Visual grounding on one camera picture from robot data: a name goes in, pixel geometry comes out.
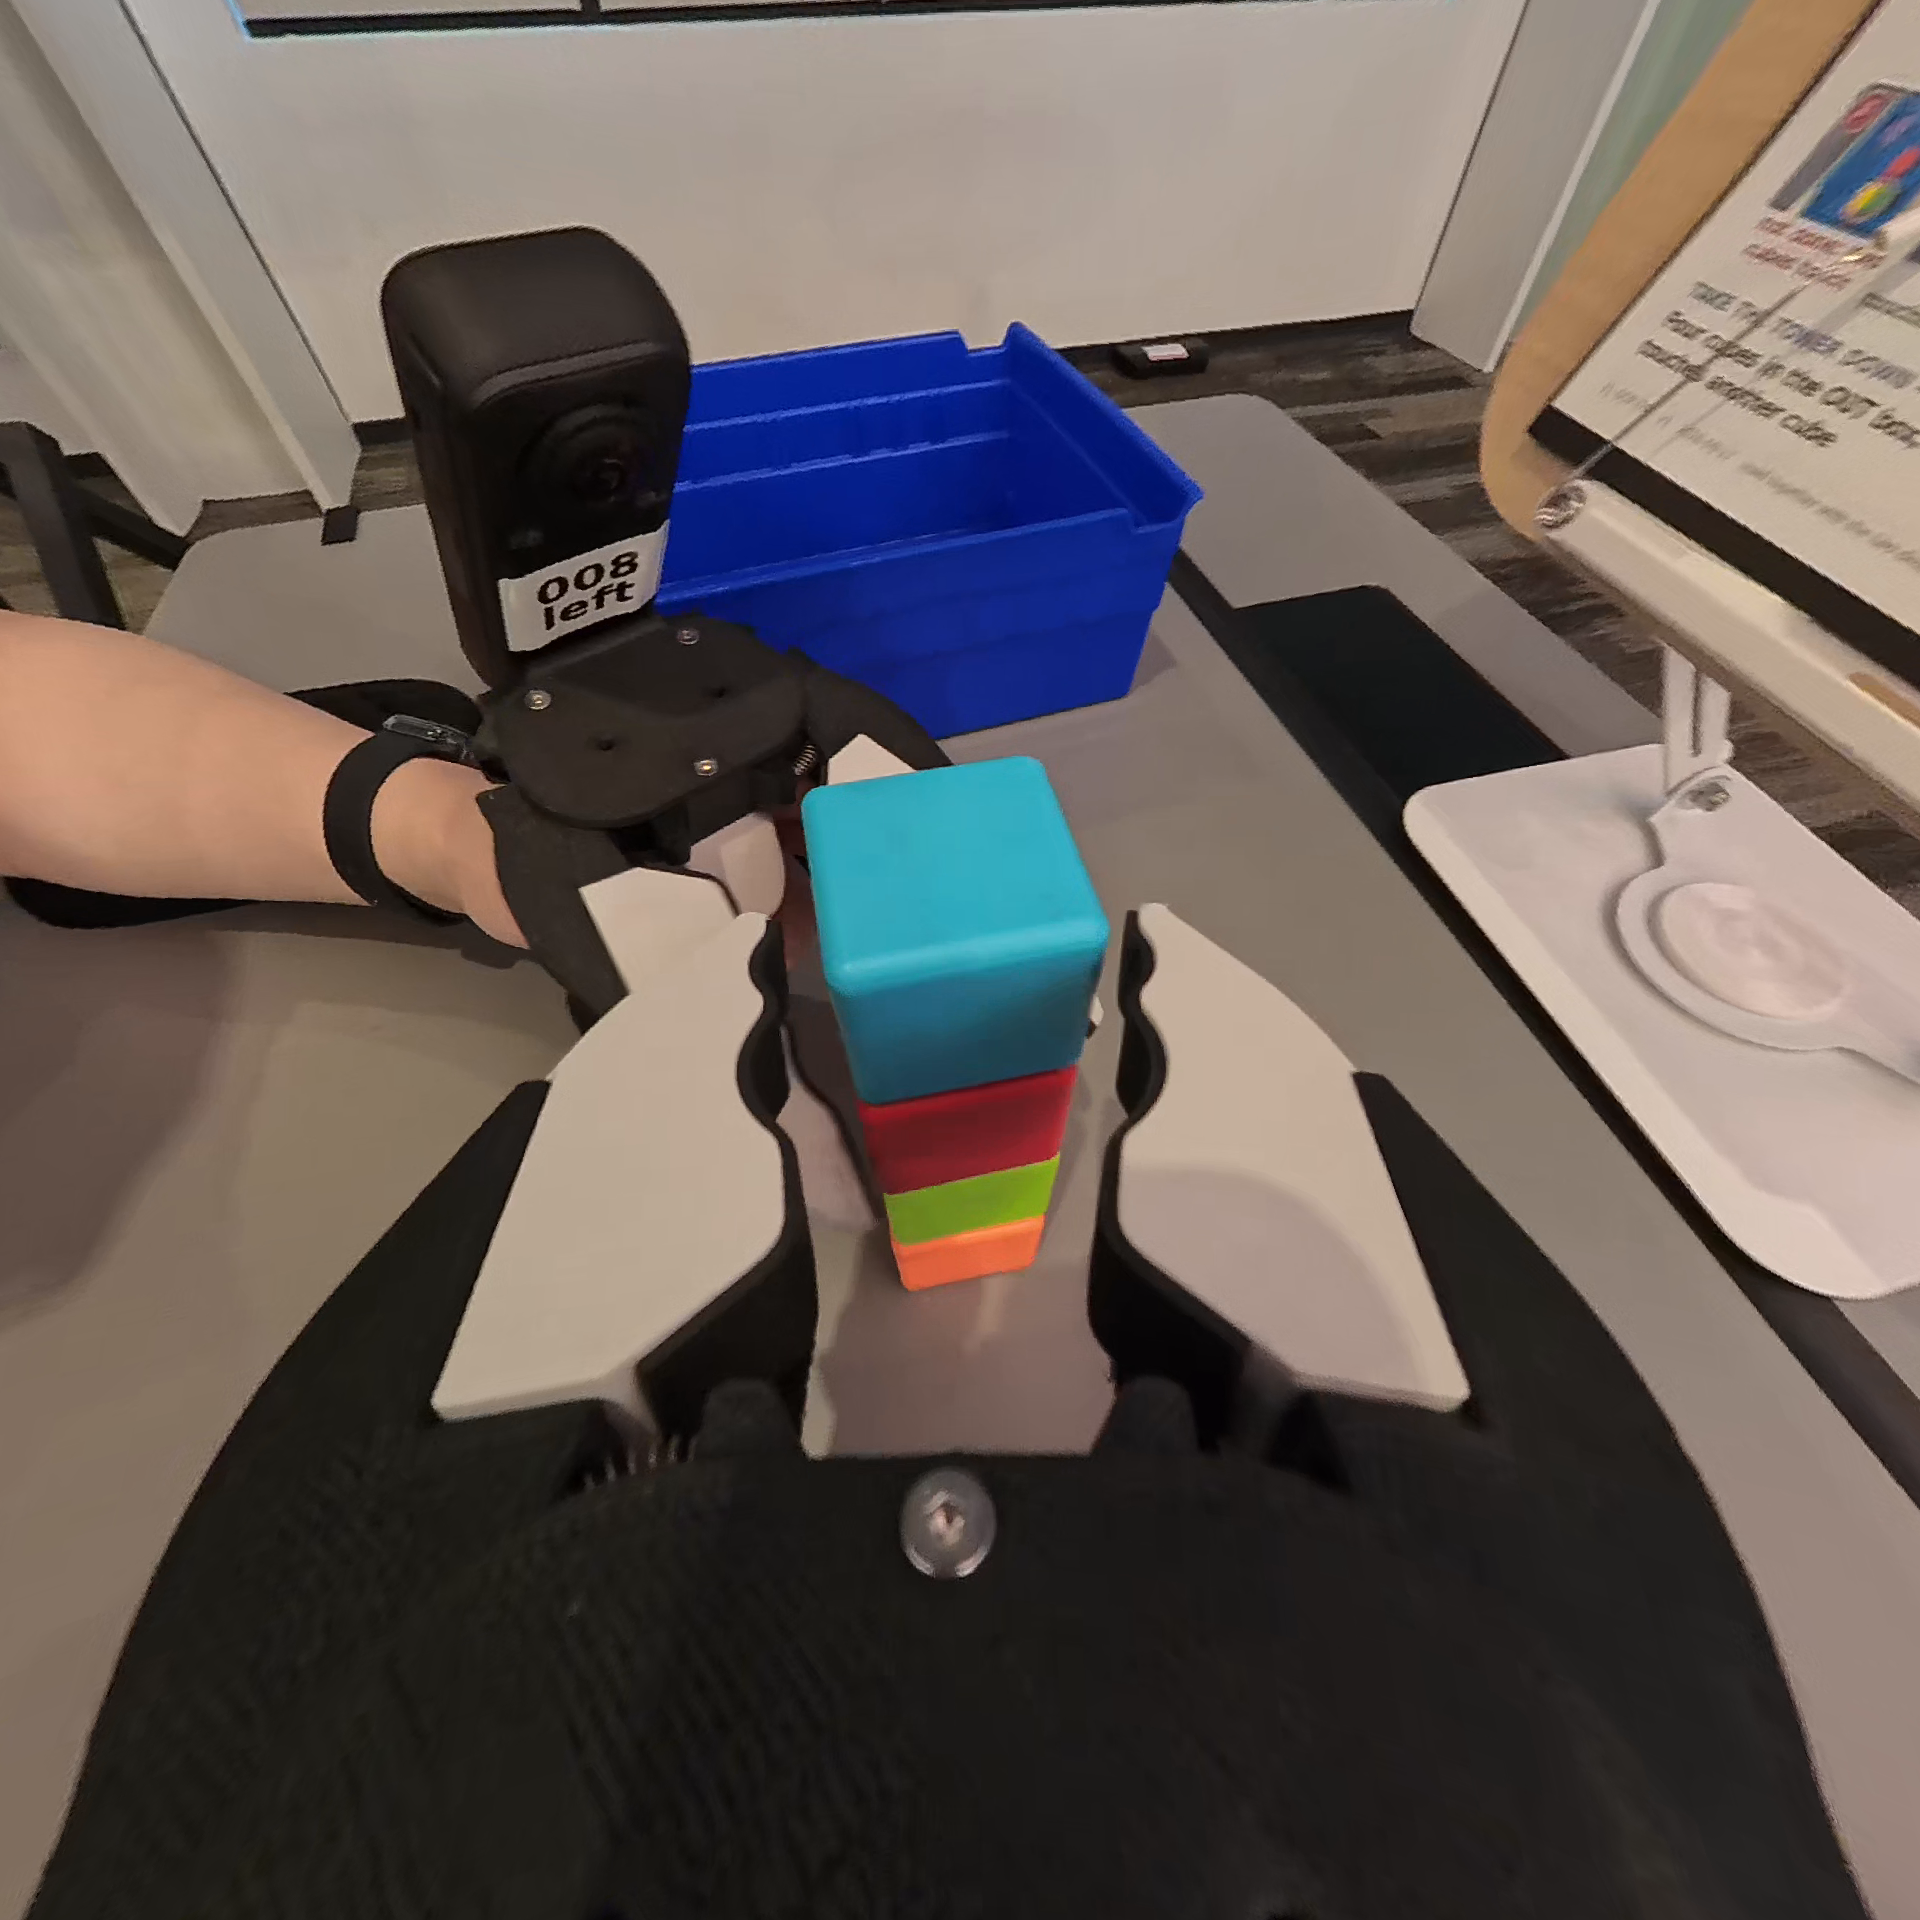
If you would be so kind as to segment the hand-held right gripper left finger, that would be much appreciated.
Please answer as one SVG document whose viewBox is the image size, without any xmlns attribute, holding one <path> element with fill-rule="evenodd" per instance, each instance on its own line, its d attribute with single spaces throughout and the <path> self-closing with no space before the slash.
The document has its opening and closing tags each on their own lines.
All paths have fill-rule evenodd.
<svg viewBox="0 0 1920 1920">
<path fill-rule="evenodd" d="M 445 1424 L 595 1404 L 649 1450 L 713 1391 L 802 1427 L 821 1299 L 781 1129 L 785 940 L 727 920 L 653 968 L 546 1078 L 451 1339 Z"/>
</svg>

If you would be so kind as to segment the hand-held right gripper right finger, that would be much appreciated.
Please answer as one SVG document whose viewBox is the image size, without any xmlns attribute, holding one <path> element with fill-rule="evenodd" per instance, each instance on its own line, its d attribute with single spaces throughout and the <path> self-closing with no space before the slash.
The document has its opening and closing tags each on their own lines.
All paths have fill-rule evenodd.
<svg viewBox="0 0 1920 1920">
<path fill-rule="evenodd" d="M 1203 1450 L 1263 1451 L 1307 1395 L 1459 1412 L 1472 1388 L 1361 1074 L 1163 903 L 1117 972 L 1121 1124 L 1089 1262 L 1116 1386 L 1160 1378 Z"/>
</svg>

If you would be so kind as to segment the light blue cube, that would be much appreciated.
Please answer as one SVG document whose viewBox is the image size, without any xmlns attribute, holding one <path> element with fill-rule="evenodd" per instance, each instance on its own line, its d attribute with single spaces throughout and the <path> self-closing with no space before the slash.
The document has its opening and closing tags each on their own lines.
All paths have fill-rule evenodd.
<svg viewBox="0 0 1920 1920">
<path fill-rule="evenodd" d="M 861 1103 L 1079 1065 L 1111 927 L 1037 760 L 826 784 L 800 822 Z"/>
</svg>

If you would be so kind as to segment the blue plastic bin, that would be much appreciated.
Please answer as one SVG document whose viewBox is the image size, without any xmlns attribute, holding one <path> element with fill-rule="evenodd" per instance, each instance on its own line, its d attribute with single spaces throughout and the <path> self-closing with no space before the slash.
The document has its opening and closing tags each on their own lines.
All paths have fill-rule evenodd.
<svg viewBox="0 0 1920 1920">
<path fill-rule="evenodd" d="M 1135 689 L 1203 496 L 1019 322 L 701 363 L 656 603 L 1001 729 Z"/>
</svg>

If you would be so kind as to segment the green cube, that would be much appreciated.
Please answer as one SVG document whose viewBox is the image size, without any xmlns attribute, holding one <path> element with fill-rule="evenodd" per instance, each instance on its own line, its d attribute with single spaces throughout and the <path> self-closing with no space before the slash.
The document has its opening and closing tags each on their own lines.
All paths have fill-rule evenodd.
<svg viewBox="0 0 1920 1920">
<path fill-rule="evenodd" d="M 1044 1219 L 1061 1160 L 1029 1161 L 882 1196 L 896 1243 L 921 1246 Z"/>
</svg>

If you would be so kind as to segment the orange cube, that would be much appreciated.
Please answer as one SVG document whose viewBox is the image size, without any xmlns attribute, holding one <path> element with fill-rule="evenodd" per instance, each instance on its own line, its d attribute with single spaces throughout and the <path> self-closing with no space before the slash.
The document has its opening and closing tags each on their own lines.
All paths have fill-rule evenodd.
<svg viewBox="0 0 1920 1920">
<path fill-rule="evenodd" d="M 938 1239 L 891 1239 L 896 1273 L 911 1291 L 1019 1273 L 1037 1258 L 1044 1228 L 1044 1217 L 1026 1217 Z"/>
</svg>

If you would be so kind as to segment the red cube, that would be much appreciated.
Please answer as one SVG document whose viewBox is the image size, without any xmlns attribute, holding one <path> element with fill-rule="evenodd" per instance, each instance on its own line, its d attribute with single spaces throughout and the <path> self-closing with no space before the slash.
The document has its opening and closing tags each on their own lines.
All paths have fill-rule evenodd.
<svg viewBox="0 0 1920 1920">
<path fill-rule="evenodd" d="M 1077 1080 L 1071 1065 L 882 1105 L 860 1098 L 877 1188 L 914 1194 L 1058 1160 Z"/>
</svg>

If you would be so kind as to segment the person's left hand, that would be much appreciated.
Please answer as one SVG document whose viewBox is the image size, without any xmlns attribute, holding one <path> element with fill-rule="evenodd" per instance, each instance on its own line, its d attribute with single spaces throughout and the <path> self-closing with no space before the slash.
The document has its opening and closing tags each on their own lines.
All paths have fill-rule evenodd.
<svg viewBox="0 0 1920 1920">
<path fill-rule="evenodd" d="M 483 812 L 491 791 L 491 782 L 472 767 L 409 760 L 378 793 L 376 857 L 409 896 L 473 923 L 499 945 L 524 948 Z"/>
</svg>

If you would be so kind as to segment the white document stand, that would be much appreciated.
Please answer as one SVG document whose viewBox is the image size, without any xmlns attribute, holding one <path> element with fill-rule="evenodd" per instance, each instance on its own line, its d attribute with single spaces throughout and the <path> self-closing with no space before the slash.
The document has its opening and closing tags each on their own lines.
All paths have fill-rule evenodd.
<svg viewBox="0 0 1920 1920">
<path fill-rule="evenodd" d="M 1737 770 L 1731 702 L 1913 810 L 1915 691 L 1591 479 L 1535 526 L 1656 622 L 1663 742 L 1432 784 L 1409 836 L 1737 1251 L 1913 1289 L 1915 914 Z"/>
</svg>

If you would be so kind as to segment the black framed poster stand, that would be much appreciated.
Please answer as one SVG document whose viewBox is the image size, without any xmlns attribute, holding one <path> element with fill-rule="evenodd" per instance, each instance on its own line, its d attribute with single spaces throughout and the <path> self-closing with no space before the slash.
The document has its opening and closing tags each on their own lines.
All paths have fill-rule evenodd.
<svg viewBox="0 0 1920 1920">
<path fill-rule="evenodd" d="M 15 502 L 56 610 L 101 628 L 127 628 L 101 546 L 176 572 L 187 539 L 140 507 L 88 486 L 57 439 L 33 424 L 2 424 L 2 495 Z"/>
</svg>

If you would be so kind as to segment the printed instruction board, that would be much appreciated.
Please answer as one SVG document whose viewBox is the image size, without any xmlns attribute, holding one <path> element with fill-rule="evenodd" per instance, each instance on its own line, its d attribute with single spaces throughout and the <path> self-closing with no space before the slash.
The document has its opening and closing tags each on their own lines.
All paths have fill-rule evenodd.
<svg viewBox="0 0 1920 1920">
<path fill-rule="evenodd" d="M 1915 4 L 1873 4 L 1532 407 L 1572 473 L 1915 683 Z"/>
</svg>

